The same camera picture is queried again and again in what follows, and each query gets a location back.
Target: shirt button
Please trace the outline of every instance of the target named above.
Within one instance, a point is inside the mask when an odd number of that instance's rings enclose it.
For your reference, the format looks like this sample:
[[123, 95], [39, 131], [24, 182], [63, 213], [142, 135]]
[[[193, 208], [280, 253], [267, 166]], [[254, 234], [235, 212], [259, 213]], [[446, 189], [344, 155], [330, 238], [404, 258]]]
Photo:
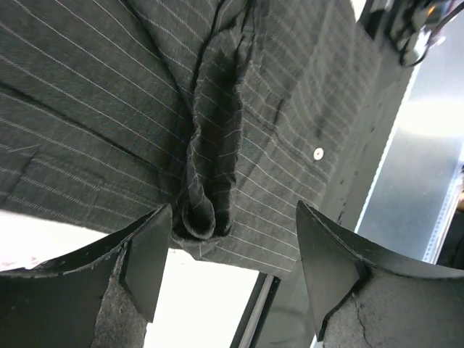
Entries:
[[314, 150], [314, 154], [312, 154], [314, 159], [316, 161], [321, 160], [322, 157], [324, 157], [324, 149], [321, 147], [318, 147], [316, 150]]

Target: cable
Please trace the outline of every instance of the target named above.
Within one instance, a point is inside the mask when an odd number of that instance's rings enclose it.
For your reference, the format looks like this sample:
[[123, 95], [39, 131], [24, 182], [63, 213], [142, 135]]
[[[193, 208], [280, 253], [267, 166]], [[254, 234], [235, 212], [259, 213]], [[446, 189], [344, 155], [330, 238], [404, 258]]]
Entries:
[[464, 9], [464, 2], [460, 3], [457, 5], [449, 14], [447, 14], [442, 21], [431, 31], [430, 36], [427, 39], [426, 42], [426, 49], [424, 53], [422, 54], [422, 57], [420, 57], [418, 60], [416, 60], [414, 63], [407, 65], [405, 62], [405, 56], [407, 53], [407, 46], [409, 44], [409, 41], [411, 37], [408, 38], [406, 44], [404, 45], [402, 51], [401, 51], [401, 56], [399, 57], [399, 62], [401, 63], [402, 66], [404, 67], [415, 67], [416, 65], [420, 64], [421, 62], [424, 61], [424, 59], [427, 57], [428, 50], [431, 47], [431, 42], [434, 39], [434, 37], [440, 32], [441, 29], [450, 21], [452, 20], [459, 12], [461, 12]]

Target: clothing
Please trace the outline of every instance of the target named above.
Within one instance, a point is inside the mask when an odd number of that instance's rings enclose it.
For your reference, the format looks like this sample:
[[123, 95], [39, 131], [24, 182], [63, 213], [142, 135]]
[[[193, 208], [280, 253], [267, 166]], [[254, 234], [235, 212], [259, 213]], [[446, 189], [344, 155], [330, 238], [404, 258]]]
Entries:
[[381, 62], [349, 1], [0, 8], [0, 208], [111, 233], [169, 202], [196, 259], [288, 276]]

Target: white surface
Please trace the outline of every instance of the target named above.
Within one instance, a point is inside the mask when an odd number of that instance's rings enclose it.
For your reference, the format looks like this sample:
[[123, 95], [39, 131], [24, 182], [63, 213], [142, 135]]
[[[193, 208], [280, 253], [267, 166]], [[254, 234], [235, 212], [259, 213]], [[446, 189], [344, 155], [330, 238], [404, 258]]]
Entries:
[[[359, 18], [365, 0], [352, 0]], [[0, 270], [32, 268], [103, 233], [0, 210]], [[170, 250], [145, 348], [228, 348], [258, 272], [194, 261]]]

